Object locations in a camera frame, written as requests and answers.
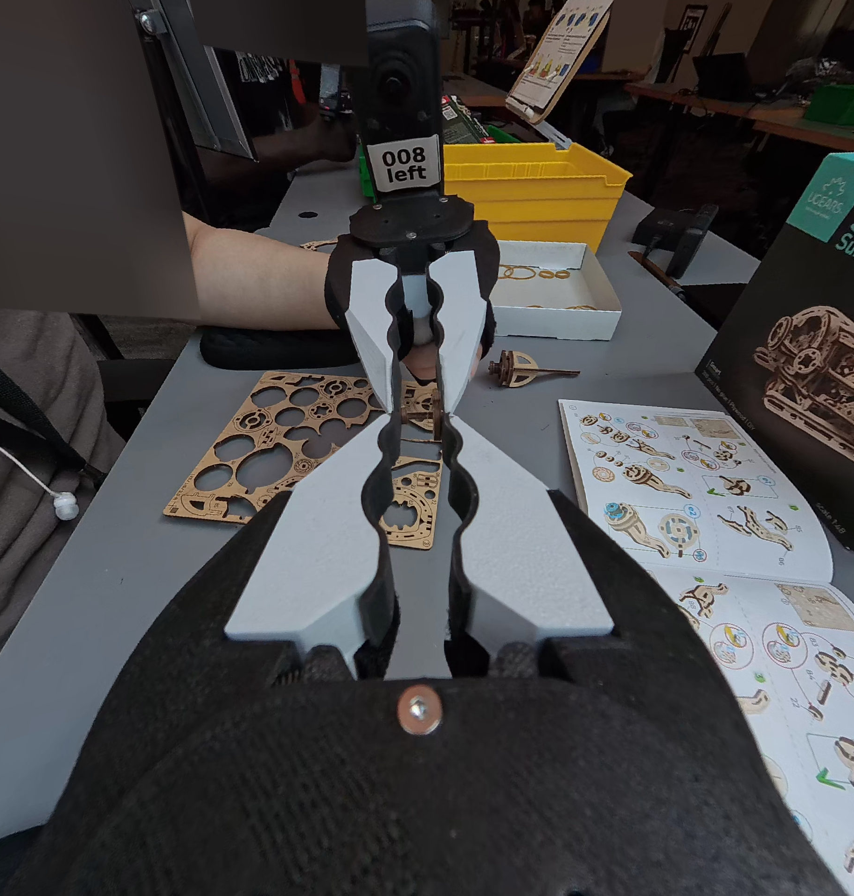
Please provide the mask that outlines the person's left forearm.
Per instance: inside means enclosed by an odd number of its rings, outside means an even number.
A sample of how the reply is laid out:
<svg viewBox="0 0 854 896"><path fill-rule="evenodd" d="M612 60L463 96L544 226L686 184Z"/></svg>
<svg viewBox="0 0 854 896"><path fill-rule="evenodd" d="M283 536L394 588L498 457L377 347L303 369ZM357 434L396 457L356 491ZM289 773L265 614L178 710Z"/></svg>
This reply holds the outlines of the person's left forearm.
<svg viewBox="0 0 854 896"><path fill-rule="evenodd" d="M206 325L336 330L325 304L329 256L182 214Z"/></svg>

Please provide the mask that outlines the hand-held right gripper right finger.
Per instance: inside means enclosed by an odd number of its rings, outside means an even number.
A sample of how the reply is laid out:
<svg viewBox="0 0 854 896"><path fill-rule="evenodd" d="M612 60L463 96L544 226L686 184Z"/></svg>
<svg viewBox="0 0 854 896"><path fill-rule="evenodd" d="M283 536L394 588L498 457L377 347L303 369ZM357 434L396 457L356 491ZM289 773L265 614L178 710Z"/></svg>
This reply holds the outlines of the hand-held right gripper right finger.
<svg viewBox="0 0 854 896"><path fill-rule="evenodd" d="M551 493L462 420L443 422L455 532L444 643L453 677L482 677L508 644L608 635L613 621Z"/></svg>

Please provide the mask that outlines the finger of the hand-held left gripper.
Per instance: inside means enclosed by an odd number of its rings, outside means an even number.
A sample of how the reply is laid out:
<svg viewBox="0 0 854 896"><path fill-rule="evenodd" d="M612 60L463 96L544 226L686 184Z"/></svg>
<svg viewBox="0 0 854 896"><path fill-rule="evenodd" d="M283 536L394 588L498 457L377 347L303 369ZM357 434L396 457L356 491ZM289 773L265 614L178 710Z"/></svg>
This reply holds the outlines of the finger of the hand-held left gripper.
<svg viewBox="0 0 854 896"><path fill-rule="evenodd" d="M429 285L437 289L433 332L437 344L437 374L444 412L455 411L472 377L487 303L479 292L474 252L449 252L429 267Z"/></svg>
<svg viewBox="0 0 854 896"><path fill-rule="evenodd" d="M394 265L378 259L353 262L345 319L372 389L388 413L401 404L397 313L402 308L402 279Z"/></svg>

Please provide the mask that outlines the person's grey shirt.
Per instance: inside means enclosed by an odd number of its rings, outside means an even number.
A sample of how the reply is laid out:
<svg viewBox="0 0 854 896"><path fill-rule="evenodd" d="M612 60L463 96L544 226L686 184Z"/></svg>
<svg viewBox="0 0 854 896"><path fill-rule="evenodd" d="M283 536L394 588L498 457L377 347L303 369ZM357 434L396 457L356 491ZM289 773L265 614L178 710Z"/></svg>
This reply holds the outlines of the person's grey shirt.
<svg viewBox="0 0 854 896"><path fill-rule="evenodd" d="M107 422L97 361L67 314L0 309L0 369L83 458L111 468L124 442ZM75 526L0 454L0 651Z"/></svg>

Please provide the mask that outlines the black padded wrist rest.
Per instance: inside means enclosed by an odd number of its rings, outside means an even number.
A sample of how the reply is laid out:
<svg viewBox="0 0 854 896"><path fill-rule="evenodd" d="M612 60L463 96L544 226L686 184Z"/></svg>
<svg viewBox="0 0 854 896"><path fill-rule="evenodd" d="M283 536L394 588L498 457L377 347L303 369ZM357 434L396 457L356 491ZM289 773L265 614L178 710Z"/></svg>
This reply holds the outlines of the black padded wrist rest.
<svg viewBox="0 0 854 896"><path fill-rule="evenodd" d="M201 357L226 370L335 368L359 361L351 336L342 330L249 330L204 327Z"/></svg>

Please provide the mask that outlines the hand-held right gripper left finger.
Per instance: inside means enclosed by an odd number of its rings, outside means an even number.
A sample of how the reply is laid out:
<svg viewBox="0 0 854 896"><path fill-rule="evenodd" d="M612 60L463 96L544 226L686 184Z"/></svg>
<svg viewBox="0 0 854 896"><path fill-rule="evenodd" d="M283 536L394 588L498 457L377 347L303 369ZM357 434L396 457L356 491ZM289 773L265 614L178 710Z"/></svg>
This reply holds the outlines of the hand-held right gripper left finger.
<svg viewBox="0 0 854 896"><path fill-rule="evenodd" d="M234 641L289 641L305 656L335 646L354 677L362 644L377 647L395 587L379 521L393 501L401 415L382 414L288 496L224 627Z"/></svg>

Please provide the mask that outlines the black model kit box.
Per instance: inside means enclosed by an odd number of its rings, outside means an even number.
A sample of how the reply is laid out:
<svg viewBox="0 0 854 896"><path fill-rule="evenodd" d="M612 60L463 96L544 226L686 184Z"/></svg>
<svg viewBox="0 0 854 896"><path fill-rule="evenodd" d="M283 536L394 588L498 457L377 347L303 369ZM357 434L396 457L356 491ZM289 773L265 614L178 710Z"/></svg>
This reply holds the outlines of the black model kit box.
<svg viewBox="0 0 854 896"><path fill-rule="evenodd" d="M817 169L696 373L854 551L854 153Z"/></svg>

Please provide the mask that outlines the yellow plastic bin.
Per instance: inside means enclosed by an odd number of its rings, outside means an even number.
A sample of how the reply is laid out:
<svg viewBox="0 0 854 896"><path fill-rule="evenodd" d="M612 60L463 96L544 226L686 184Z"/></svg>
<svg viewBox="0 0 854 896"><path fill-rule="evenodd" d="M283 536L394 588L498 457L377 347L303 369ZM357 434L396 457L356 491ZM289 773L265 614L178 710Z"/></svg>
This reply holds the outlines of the yellow plastic bin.
<svg viewBox="0 0 854 896"><path fill-rule="evenodd" d="M447 144L444 190L497 240L585 243L597 252L631 173L573 143Z"/></svg>

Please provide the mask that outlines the small wooden model part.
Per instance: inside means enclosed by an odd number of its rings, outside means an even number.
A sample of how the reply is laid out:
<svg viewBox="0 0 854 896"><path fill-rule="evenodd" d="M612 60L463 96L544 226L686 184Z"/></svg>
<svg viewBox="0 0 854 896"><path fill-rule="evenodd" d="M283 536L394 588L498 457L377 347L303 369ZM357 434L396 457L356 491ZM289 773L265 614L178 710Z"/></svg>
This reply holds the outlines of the small wooden model part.
<svg viewBox="0 0 854 896"><path fill-rule="evenodd" d="M402 382L402 387L402 422L431 431L433 440L440 442L444 410L438 386Z"/></svg>

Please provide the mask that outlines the assembly instruction booklet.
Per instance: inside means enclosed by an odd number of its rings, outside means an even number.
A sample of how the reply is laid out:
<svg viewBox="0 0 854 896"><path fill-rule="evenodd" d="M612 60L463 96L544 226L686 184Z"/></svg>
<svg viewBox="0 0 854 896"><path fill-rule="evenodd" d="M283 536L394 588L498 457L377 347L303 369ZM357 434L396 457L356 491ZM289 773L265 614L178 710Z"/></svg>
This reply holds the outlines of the assembly instruction booklet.
<svg viewBox="0 0 854 896"><path fill-rule="evenodd" d="M810 505L722 412L558 404L580 506L678 604L854 894L854 605Z"/></svg>

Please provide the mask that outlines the brown wooden stick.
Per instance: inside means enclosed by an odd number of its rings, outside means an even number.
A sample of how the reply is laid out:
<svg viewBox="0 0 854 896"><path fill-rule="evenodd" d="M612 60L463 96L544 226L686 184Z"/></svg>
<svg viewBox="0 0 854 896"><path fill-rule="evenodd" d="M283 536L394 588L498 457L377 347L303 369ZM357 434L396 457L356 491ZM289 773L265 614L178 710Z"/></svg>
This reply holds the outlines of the brown wooden stick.
<svg viewBox="0 0 854 896"><path fill-rule="evenodd" d="M658 282L666 286L667 289L674 295L681 299L684 299L686 297L685 290L683 289L682 285L675 279L670 277L657 264L652 262L650 258L646 257L644 254L638 251L629 251L628 255L633 258L636 263L639 263L645 269L645 271L652 275Z"/></svg>

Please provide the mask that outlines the green box with red label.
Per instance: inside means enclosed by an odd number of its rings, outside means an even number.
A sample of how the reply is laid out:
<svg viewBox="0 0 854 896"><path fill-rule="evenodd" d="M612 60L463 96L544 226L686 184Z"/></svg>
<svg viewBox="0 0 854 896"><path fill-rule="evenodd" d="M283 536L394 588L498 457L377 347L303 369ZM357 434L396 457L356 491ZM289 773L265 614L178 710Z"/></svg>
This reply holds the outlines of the green box with red label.
<svg viewBox="0 0 854 896"><path fill-rule="evenodd" d="M491 144L494 137L455 95L443 95L443 141L445 145Z"/></svg>

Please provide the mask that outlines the black laptop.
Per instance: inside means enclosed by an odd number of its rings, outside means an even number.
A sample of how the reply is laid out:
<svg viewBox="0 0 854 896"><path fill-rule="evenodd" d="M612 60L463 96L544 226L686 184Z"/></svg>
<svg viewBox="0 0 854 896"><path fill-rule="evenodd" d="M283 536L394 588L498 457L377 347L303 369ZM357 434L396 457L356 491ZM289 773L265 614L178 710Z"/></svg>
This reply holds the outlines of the black laptop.
<svg viewBox="0 0 854 896"><path fill-rule="evenodd" d="M692 62L697 74L696 94L699 97L727 102L749 102L754 99L744 53L696 56Z"/></svg>

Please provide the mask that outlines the wooden wheel part with shaft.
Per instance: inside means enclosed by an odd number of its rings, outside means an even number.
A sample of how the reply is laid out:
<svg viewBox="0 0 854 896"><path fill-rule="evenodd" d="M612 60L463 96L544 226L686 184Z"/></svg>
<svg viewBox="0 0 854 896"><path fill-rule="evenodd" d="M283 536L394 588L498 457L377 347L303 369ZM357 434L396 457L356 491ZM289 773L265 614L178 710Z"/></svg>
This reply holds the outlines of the wooden wheel part with shaft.
<svg viewBox="0 0 854 896"><path fill-rule="evenodd" d="M539 367L534 359L518 350L503 350L498 361L489 361L488 374L495 377L500 386L519 388L530 384L541 375L578 376L580 371Z"/></svg>

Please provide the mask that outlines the instruction poster board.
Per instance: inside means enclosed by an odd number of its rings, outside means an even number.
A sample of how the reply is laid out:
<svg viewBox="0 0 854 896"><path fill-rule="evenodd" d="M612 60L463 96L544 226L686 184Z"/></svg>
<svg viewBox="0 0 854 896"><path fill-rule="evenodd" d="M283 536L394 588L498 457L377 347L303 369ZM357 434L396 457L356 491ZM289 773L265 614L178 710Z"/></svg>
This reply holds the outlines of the instruction poster board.
<svg viewBox="0 0 854 896"><path fill-rule="evenodd" d="M532 126L544 121L610 19L612 1L567 1L556 13L506 97Z"/></svg>

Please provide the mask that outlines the laser-cut plywood parts sheet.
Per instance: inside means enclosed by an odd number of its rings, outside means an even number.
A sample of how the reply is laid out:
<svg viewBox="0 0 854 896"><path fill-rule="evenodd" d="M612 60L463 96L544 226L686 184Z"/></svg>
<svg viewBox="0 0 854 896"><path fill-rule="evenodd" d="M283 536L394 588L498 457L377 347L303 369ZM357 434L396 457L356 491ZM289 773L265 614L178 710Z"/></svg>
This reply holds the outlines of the laser-cut plywood parts sheet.
<svg viewBox="0 0 854 896"><path fill-rule="evenodd" d="M164 507L170 519L245 523L289 492L380 411L363 376L267 372ZM422 459L401 454L395 497L381 524L392 545L434 541L443 463L430 436Z"/></svg>

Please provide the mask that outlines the black power adapter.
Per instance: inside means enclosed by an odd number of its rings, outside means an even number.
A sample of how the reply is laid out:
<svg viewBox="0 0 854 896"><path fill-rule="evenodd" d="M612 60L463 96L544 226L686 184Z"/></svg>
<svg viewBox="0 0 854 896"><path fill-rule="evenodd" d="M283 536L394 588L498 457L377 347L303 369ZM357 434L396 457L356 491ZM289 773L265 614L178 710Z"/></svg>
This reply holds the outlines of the black power adapter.
<svg viewBox="0 0 854 896"><path fill-rule="evenodd" d="M655 249L672 252L666 274L677 280L693 261L718 211L716 204L705 204L698 211L656 208L638 223L631 241L645 248L644 256Z"/></svg>

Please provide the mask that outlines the white cardboard tray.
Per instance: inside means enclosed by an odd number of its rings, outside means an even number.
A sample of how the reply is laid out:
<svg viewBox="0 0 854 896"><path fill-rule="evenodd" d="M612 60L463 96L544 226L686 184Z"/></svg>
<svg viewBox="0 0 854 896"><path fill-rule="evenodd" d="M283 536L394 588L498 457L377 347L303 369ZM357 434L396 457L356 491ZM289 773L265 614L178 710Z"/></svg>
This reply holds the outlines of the white cardboard tray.
<svg viewBox="0 0 854 896"><path fill-rule="evenodd" d="M621 304L588 244L500 240L499 247L500 265L569 270L570 277L498 279L490 296L498 335L582 341L612 338Z"/></svg>

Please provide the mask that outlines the silver metal display frame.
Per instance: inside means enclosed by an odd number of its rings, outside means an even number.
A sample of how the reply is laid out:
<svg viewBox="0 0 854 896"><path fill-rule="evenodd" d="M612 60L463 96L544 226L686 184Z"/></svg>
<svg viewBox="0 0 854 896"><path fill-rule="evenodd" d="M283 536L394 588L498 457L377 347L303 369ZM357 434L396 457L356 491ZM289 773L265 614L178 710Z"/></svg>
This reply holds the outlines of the silver metal display frame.
<svg viewBox="0 0 854 896"><path fill-rule="evenodd" d="M188 1L131 1L164 50L190 133L199 147L256 160L214 49L197 37Z"/></svg>

